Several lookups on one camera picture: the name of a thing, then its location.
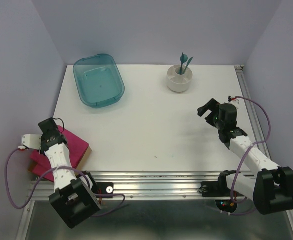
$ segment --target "white cylinder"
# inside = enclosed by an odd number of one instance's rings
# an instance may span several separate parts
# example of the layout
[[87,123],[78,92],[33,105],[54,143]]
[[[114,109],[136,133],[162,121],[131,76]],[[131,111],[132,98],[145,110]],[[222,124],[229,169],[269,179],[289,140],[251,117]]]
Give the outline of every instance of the white cylinder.
[[180,75],[180,65],[174,65],[167,71],[167,86],[173,92],[182,93],[189,89],[193,77],[192,70],[187,68],[183,75]]

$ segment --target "teal spoon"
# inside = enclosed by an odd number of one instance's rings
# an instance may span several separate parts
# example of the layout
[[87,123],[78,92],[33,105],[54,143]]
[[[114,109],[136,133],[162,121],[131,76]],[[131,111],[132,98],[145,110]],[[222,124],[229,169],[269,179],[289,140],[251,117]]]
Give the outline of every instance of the teal spoon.
[[186,71],[187,71],[187,69],[188,69],[188,66],[189,66],[190,63],[192,62],[192,59],[193,59],[193,58],[194,58],[194,57],[191,57],[191,58],[188,60],[188,62],[187,62],[187,64],[186,64],[186,68],[184,69],[184,72],[182,73],[182,75],[186,73]]
[[182,56],[180,57],[180,61],[181,61],[180,75],[182,75],[183,64],[185,64],[188,61],[188,55],[185,55],[182,52]]

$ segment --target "blue tray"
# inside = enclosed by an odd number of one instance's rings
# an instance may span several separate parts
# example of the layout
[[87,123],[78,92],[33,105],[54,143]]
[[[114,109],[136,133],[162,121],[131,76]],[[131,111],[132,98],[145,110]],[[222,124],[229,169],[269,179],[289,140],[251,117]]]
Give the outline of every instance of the blue tray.
[[108,54],[77,61],[73,73],[81,101],[92,108],[115,104],[125,93],[117,64]]

